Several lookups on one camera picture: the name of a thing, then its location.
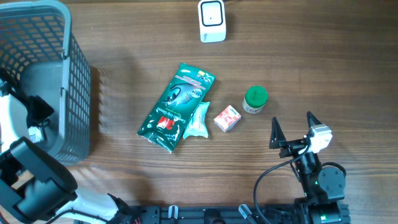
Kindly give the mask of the green lid jar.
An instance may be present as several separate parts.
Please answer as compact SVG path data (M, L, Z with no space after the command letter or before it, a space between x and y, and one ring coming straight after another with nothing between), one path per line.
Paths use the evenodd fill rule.
M252 86L243 99L243 108L250 114L258 114L267 103L268 92L262 86Z

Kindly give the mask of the teal tissue pack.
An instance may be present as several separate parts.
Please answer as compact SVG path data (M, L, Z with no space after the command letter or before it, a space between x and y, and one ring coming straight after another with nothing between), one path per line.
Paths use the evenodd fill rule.
M205 117L208 111L210 103L201 102L194 114L190 118L187 127L184 130L183 138L186 139L189 136L204 137L208 138L208 130L205 124Z

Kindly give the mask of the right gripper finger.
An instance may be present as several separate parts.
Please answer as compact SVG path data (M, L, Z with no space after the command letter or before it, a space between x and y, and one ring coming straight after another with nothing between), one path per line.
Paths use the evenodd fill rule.
M308 127L311 128L312 126L320 125L322 124L314 115L311 111L307 112L307 122L308 122Z
M270 149L279 149L285 146L286 138L276 117L272 118L271 136L269 141Z

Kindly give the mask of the small red white box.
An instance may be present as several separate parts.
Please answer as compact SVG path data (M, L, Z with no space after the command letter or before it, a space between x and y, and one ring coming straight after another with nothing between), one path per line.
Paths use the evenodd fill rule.
M239 120L241 115L228 105L215 119L215 124L223 131L229 131Z

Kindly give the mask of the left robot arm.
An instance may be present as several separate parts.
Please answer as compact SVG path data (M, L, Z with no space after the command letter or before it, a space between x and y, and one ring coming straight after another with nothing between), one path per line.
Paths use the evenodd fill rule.
M140 223L122 199L79 189L69 170L30 140L29 128L45 127L53 112L1 69L1 206L22 223Z

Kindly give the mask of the green 3M glove package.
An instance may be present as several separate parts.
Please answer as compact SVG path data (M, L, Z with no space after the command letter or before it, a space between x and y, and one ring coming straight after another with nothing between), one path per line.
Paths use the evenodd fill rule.
M182 63L137 134L173 152L215 80L210 72Z

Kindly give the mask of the white blue plaster pack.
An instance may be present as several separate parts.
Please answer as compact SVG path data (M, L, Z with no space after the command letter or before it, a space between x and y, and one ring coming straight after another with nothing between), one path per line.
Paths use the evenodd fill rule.
M30 127L28 131L30 140L33 143L42 142L45 139L42 130L38 127Z

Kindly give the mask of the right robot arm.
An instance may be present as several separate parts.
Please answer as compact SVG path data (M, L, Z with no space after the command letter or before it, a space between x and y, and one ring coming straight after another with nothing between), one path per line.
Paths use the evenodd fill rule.
M281 158L290 163L305 194L295 199L293 219L297 223L350 223L345 198L346 170L334 162L321 163L318 153L326 149L333 137L331 129L307 112L308 133L301 139L286 140L276 117L272 119L269 147L280 149Z

